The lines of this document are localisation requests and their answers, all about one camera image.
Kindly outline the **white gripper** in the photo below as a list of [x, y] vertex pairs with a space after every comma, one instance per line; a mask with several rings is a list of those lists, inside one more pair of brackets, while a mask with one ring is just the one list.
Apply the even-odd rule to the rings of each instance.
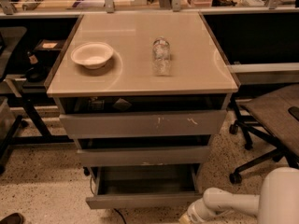
[[203, 224], [216, 216], [217, 206], [214, 203], [206, 203], [204, 199], [193, 202], [179, 218], [179, 224]]

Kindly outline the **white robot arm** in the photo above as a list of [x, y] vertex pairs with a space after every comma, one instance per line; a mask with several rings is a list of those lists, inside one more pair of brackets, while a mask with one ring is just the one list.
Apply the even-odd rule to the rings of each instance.
[[204, 224], [229, 211], [256, 217], [258, 224], [299, 224], [299, 170], [280, 167], [270, 172], [259, 195], [209, 188], [188, 207], [179, 223]]

